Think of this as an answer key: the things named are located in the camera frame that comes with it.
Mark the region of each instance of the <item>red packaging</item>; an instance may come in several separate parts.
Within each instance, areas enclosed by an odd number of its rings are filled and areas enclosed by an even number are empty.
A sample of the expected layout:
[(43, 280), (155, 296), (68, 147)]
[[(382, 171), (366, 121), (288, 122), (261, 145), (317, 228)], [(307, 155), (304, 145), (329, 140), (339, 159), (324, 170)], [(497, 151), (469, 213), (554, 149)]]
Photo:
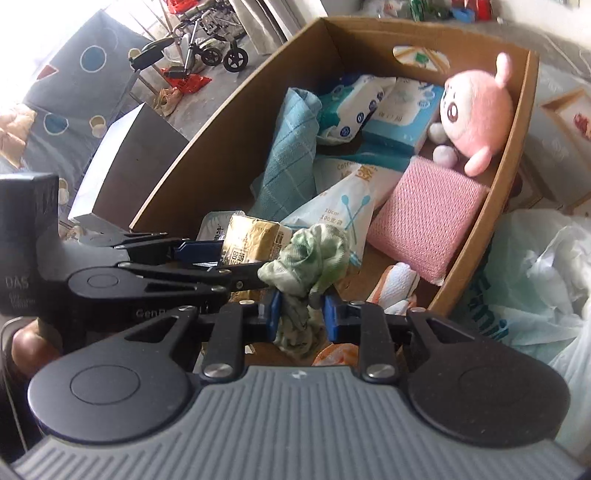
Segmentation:
[(490, 0), (476, 1), (476, 19), (479, 21), (492, 20), (492, 6)]
[(195, 7), (198, 3), (198, 0), (166, 0), (168, 11), (173, 15), (183, 14)]
[(197, 73), (190, 74), (188, 79), (171, 79), (168, 78), (166, 72), (168, 72), (168, 69), (162, 69), (162, 73), (164, 73), (166, 81), (169, 83), (169, 85), (178, 88), (183, 95), (195, 93), (200, 90), (201, 87), (206, 86), (212, 81), (211, 78), (202, 77)]

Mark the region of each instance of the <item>teal checkered towel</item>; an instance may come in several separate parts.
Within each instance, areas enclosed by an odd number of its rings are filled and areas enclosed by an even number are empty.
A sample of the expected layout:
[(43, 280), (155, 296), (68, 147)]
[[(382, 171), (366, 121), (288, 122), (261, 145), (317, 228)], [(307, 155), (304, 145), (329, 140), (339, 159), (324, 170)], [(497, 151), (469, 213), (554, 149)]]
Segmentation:
[(312, 163), (320, 108), (322, 104), (313, 93), (287, 90), (265, 173), (262, 181), (259, 177), (252, 185), (258, 195), (249, 216), (279, 222), (316, 196)]

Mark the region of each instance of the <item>red bag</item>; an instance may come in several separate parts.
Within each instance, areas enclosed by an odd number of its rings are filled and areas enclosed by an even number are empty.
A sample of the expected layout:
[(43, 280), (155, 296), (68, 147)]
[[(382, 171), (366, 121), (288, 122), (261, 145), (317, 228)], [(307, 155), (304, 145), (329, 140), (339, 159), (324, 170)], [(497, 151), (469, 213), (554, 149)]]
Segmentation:
[(166, 0), (168, 11), (173, 15), (183, 14), (187, 10), (196, 7), (198, 0)]
[(197, 92), (201, 87), (206, 86), (209, 82), (211, 82), (211, 78), (209, 77), (202, 77), (198, 73), (192, 73), (189, 75), (188, 79), (171, 79), (168, 78), (166, 73), (168, 69), (162, 69), (162, 73), (164, 73), (164, 77), (166, 81), (173, 87), (178, 88), (183, 95), (189, 95), (191, 93)]

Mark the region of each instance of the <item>gray ribbed base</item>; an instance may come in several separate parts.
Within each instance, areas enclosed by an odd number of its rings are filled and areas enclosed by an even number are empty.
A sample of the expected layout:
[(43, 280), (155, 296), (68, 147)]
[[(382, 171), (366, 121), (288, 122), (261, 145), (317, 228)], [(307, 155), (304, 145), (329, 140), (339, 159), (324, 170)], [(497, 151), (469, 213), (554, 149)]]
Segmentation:
[(207, 387), (163, 432), (112, 447), (50, 437), (15, 465), (27, 480), (575, 479), (583, 468), (544, 441), (510, 450), (451, 440), (400, 392), (348, 367), (250, 367)]

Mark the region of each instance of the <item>small cardboard box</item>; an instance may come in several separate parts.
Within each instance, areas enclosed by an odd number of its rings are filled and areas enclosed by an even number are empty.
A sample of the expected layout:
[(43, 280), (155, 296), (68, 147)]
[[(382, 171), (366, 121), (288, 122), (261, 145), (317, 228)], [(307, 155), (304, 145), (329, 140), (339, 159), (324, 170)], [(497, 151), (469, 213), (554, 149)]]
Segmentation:
[(94, 232), (129, 223), (187, 140), (143, 103), (114, 122), (76, 194), (68, 220)]

